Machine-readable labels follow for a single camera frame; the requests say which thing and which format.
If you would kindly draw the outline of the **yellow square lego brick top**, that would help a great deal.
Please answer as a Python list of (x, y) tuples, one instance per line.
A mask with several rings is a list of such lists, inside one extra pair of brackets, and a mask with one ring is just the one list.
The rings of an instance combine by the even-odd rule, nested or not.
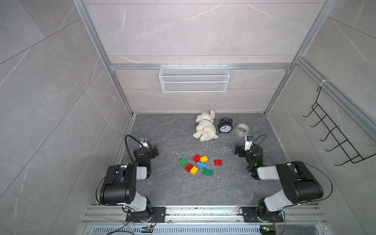
[(208, 162), (207, 156), (203, 156), (200, 158), (200, 163), (206, 164)]

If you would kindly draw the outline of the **light green square lego brick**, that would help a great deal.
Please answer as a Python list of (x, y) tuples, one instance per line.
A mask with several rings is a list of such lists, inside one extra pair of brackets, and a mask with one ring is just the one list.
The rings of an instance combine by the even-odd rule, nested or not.
[(181, 159), (180, 163), (182, 164), (183, 167), (187, 167), (188, 166), (188, 162), (187, 162), (187, 160), (185, 158)]

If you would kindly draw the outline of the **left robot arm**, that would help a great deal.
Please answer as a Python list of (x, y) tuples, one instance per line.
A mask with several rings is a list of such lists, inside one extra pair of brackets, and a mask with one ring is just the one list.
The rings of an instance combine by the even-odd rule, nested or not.
[(157, 146), (143, 146), (134, 150), (137, 161), (123, 165), (111, 165), (96, 190), (98, 202), (106, 206), (123, 206), (136, 215), (151, 216), (150, 200), (137, 193), (137, 181), (151, 176), (151, 160), (159, 155)]

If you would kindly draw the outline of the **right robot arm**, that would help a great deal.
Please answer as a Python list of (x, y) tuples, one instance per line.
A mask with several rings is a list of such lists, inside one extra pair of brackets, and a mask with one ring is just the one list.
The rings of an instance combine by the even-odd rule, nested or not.
[(247, 170), (255, 180), (278, 180), (282, 189), (258, 202), (257, 217), (269, 222), (286, 207), (321, 199), (324, 191), (306, 165), (301, 161), (264, 165), (263, 149), (259, 145), (235, 144), (234, 153), (245, 158)]

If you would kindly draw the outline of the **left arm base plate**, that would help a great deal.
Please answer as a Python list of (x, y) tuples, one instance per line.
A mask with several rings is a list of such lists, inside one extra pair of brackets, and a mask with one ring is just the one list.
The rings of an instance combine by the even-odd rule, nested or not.
[(141, 212), (127, 212), (126, 222), (135, 223), (164, 223), (166, 207), (151, 207)]

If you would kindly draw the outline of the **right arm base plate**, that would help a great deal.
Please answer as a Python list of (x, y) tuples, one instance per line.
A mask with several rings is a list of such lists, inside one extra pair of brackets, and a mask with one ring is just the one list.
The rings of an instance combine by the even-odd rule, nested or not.
[(246, 223), (282, 223), (285, 221), (281, 211), (269, 212), (266, 210), (266, 212), (258, 213), (257, 207), (240, 207), (239, 214), (243, 216), (243, 220)]

